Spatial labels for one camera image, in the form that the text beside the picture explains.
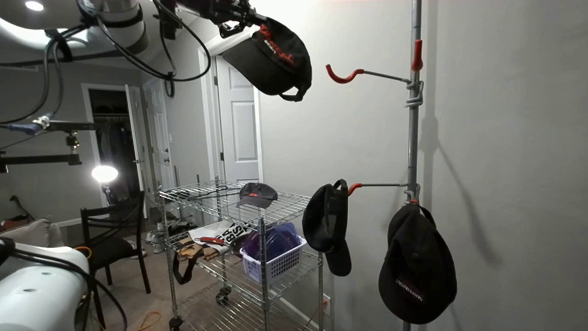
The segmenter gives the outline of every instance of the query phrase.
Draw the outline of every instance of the baseball cap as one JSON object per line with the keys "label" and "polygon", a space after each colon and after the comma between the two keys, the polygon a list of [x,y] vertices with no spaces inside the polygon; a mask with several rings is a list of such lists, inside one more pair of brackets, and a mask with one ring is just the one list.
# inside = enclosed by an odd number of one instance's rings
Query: baseball cap
{"label": "baseball cap", "polygon": [[239,192],[239,199],[237,206],[251,204],[261,208],[268,208],[273,200],[278,199],[278,192],[267,184],[247,183]]}
{"label": "baseball cap", "polygon": [[347,213],[347,182],[340,179],[334,186],[327,184],[319,188],[302,217],[302,231],[308,245],[324,253],[329,270],[340,277],[351,272],[351,255],[345,241]]}
{"label": "baseball cap", "polygon": [[[251,38],[222,54],[253,86],[287,101],[301,101],[312,83],[306,46],[280,22],[269,18]],[[296,87],[296,95],[283,93]]]}
{"label": "baseball cap", "polygon": [[425,208],[408,204],[392,217],[378,288],[386,307],[412,324],[432,322],[455,300],[453,258]]}

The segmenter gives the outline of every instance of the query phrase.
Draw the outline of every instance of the metal wire shelving unit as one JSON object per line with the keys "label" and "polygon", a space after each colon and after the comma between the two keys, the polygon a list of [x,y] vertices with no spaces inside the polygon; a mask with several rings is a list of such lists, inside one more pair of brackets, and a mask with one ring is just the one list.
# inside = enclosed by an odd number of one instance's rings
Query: metal wire shelving unit
{"label": "metal wire shelving unit", "polygon": [[[188,232],[175,236],[165,233],[164,245],[168,260],[168,271],[172,295],[173,318],[169,321],[170,329],[178,331],[186,323],[194,331],[269,331],[269,330],[309,330],[290,318],[288,314],[274,307],[287,289],[318,270],[319,306],[323,299],[323,259],[321,254],[302,251],[297,266],[281,275],[279,279],[268,284],[266,272],[265,234],[273,226],[287,222],[304,213],[309,197],[292,193],[278,192],[278,200],[266,209],[249,205],[237,206],[242,185],[219,180],[202,184],[160,190],[155,200],[162,211],[181,207],[190,207],[210,216],[213,221],[231,221],[245,227],[256,229],[260,234],[261,284],[255,282],[243,270],[239,257],[225,253],[219,257],[197,265],[215,277],[218,281],[212,286],[195,293],[178,303],[175,292],[172,260],[180,241],[189,237]],[[318,309],[319,331],[323,330],[322,309]]]}

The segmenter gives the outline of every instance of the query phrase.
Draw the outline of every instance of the ceiling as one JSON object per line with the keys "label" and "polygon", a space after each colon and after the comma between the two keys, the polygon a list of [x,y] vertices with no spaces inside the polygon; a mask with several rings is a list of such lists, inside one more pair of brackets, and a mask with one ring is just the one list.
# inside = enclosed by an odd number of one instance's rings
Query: ceiling
{"label": "ceiling", "polygon": [[[36,0],[44,6],[43,11],[31,11],[25,6],[27,0],[2,0],[0,16],[5,21],[27,29],[70,28],[79,24],[80,13],[76,0]],[[161,49],[159,42],[159,21],[153,17],[157,10],[151,0],[139,0],[143,8],[143,20],[149,33],[149,47],[139,54],[139,58],[149,61]],[[195,16],[181,12],[180,18],[190,24]],[[4,43],[2,51],[10,52],[11,44]],[[84,61],[91,64],[110,65],[113,67],[134,68],[123,58],[102,58]]]}

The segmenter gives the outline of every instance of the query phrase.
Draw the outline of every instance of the lamp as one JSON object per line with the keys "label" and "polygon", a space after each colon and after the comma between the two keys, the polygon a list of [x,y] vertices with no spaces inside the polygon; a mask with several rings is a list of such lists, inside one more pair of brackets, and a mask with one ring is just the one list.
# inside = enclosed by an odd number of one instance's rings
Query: lamp
{"label": "lamp", "polygon": [[109,165],[99,165],[92,170],[92,177],[102,184],[102,191],[106,194],[106,202],[111,205],[109,183],[116,179],[118,170]]}

